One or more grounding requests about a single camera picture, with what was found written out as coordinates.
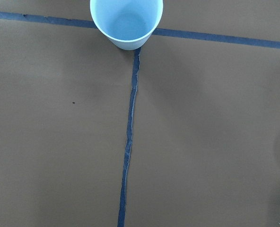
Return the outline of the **blue cup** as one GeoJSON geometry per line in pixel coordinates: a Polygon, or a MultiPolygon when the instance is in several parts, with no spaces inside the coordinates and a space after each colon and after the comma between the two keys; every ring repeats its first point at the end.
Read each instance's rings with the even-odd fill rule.
{"type": "Polygon", "coordinates": [[[91,0],[91,17],[114,45],[123,50],[142,47],[163,14],[162,0],[91,0]]]}

